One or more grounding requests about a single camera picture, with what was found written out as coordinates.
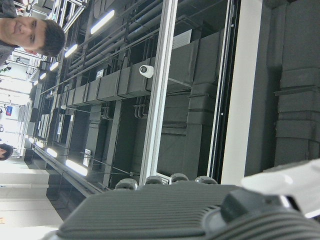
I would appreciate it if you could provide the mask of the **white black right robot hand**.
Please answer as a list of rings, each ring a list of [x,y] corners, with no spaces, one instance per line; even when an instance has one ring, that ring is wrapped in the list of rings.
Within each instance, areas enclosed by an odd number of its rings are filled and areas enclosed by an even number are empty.
[[[320,161],[279,165],[240,185],[173,174],[121,180],[85,199],[47,240],[317,240]]]

